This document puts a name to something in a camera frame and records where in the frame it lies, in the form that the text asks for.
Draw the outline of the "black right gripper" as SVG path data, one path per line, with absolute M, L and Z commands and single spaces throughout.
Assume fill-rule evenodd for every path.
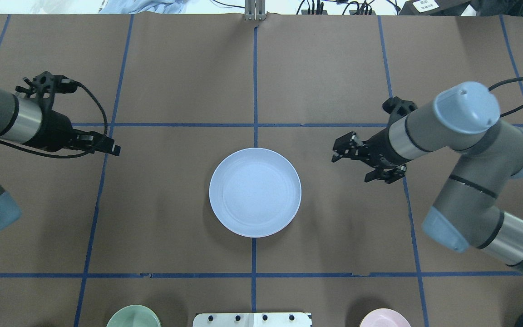
M 337 138 L 332 147 L 332 162 L 349 158 L 375 168 L 365 175 L 365 183 L 382 180 L 391 184 L 401 180 L 407 171 L 407 165 L 403 164 L 419 157 L 419 147 L 406 126 L 407 116 L 417 109 L 417 105 L 393 97 L 382 104 L 382 109 L 390 115 L 386 128 L 366 141 L 361 141 L 356 132 L 349 132 Z

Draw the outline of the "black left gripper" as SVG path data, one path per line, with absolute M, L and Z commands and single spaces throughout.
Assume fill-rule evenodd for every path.
M 14 127 L 21 132 L 17 143 L 50 153 L 70 149 L 120 155 L 121 147 L 114 139 L 74 129 L 66 115 L 53 110 L 55 96 L 75 93 L 79 87 L 77 81 L 42 72 L 31 79 L 23 77 L 23 82 L 27 87 L 16 86 L 19 107 Z

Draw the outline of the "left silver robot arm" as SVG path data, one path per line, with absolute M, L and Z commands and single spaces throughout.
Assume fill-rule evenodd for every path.
M 80 158 L 95 152 L 120 155 L 120 146 L 108 135 L 103 106 L 83 83 L 50 72 L 23 81 L 26 86 L 16 86 L 15 93 L 0 89 L 0 145 L 52 159 Z M 73 94 L 78 89 L 83 89 L 100 110 L 103 132 L 75 129 L 66 115 L 54 110 L 57 94 Z M 0 184 L 0 231 L 21 214 L 12 195 Z

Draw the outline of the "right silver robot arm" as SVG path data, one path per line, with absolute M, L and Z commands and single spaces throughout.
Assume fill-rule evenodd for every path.
M 523 274 L 523 220 L 496 206 L 506 183 L 523 178 L 523 129 L 502 120 L 492 87 L 465 81 L 423 106 L 399 97 L 382 109 L 387 125 L 369 139 L 349 132 L 334 141 L 332 162 L 347 158 L 372 168 L 365 182 L 396 182 L 406 165 L 440 149 L 459 154 L 423 221 L 438 244 L 473 247 Z

